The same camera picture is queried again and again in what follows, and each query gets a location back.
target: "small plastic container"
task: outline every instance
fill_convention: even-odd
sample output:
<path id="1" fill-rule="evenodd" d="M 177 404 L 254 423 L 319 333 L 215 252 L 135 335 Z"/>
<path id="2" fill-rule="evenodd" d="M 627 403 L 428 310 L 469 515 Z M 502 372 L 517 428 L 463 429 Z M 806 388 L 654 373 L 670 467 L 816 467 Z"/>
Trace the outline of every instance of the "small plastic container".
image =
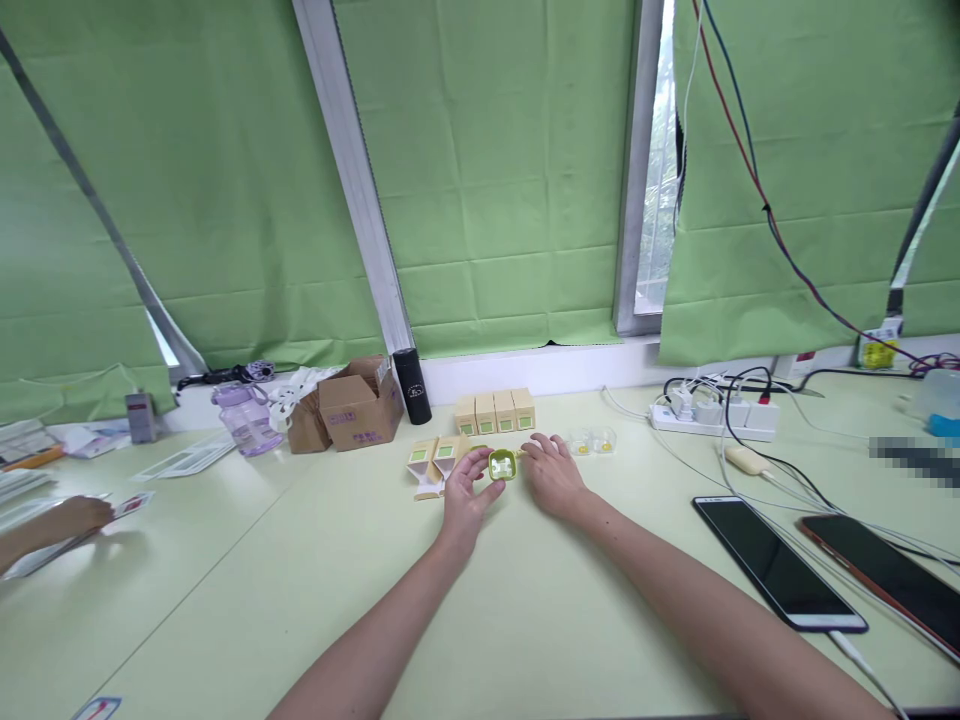
<path id="1" fill-rule="evenodd" d="M 563 441 L 567 444 L 567 450 L 573 457 L 589 455 L 593 451 L 593 446 L 590 442 L 590 431 L 585 428 L 571 430 L 564 436 Z"/>
<path id="2" fill-rule="evenodd" d="M 220 406 L 220 422 L 227 426 L 244 457 L 261 455 L 283 442 L 283 436 L 270 427 L 266 393 L 256 385 L 220 385 L 210 402 Z"/>
<path id="3" fill-rule="evenodd" d="M 960 419 L 960 370 L 937 368 L 928 372 L 913 396 L 910 414 L 924 422 L 931 415 Z"/>
<path id="4" fill-rule="evenodd" d="M 609 455 L 617 449 L 617 434 L 610 427 L 590 428 L 590 448 L 598 455 Z"/>
<path id="5" fill-rule="evenodd" d="M 513 480 L 517 476 L 517 456 L 510 450 L 494 450 L 487 463 L 491 480 Z"/>

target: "light green desk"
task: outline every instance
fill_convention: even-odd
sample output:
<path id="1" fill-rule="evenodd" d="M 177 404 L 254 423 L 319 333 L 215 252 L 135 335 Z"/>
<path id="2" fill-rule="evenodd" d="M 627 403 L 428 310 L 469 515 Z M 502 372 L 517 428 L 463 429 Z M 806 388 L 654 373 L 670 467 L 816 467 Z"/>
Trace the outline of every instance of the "light green desk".
<path id="1" fill-rule="evenodd" d="M 73 717 L 210 569 L 307 473 L 313 456 L 231 452 L 200 475 L 130 482 L 140 470 L 213 433 L 184 433 L 89 461 L 47 466 L 57 485 L 23 496 L 142 490 L 145 510 L 30 577 L 0 583 L 0 716 Z"/>

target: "white wall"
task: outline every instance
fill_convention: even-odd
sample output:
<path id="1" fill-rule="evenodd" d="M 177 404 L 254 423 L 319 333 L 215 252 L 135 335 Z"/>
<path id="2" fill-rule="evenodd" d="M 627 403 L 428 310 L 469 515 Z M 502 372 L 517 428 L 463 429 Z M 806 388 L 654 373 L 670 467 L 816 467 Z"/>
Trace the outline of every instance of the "white wall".
<path id="1" fill-rule="evenodd" d="M 960 334 L 907 338 L 903 348 L 915 355 L 953 352 L 960 355 Z M 668 378 L 692 377 L 697 372 L 736 374 L 755 365 L 772 368 L 775 357 L 758 357 L 714 363 L 699 368 L 657 365 L 660 337 L 628 338 L 621 345 L 585 347 L 549 346 L 535 350 L 468 355 L 424 360 L 424 381 L 431 405 L 452 405 L 460 395 L 512 387 L 528 387 L 533 395 L 611 388 L 660 385 Z M 817 352 L 815 367 L 843 367 L 853 364 L 853 347 L 828 348 Z M 282 385 L 288 375 L 266 383 L 269 391 Z M 179 397 L 180 407 L 163 416 L 170 432 L 204 430 L 220 426 L 219 408 L 210 402 L 211 388 L 191 387 Z"/>

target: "phone screen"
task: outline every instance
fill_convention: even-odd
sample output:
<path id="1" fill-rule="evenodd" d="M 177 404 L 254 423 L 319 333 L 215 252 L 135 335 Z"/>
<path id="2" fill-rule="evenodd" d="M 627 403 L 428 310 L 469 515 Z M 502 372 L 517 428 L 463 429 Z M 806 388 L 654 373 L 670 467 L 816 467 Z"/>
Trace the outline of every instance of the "phone screen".
<path id="1" fill-rule="evenodd" d="M 753 576 L 758 589 L 779 606 L 781 614 L 857 617 L 742 500 L 697 498 L 694 502 L 741 567 Z"/>
<path id="2" fill-rule="evenodd" d="M 856 520 L 832 515 L 802 522 L 947 645 L 960 649 L 960 593 Z"/>

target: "small gray device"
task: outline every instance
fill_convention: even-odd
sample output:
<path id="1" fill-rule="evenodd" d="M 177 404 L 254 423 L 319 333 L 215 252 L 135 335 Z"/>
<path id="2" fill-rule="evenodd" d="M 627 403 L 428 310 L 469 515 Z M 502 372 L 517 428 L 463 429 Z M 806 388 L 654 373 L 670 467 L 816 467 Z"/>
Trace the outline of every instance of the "small gray device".
<path id="1" fill-rule="evenodd" d="M 125 398 L 127 420 L 130 422 L 130 441 L 143 445 L 157 441 L 157 421 L 153 416 L 153 398 L 150 393 L 131 393 Z"/>

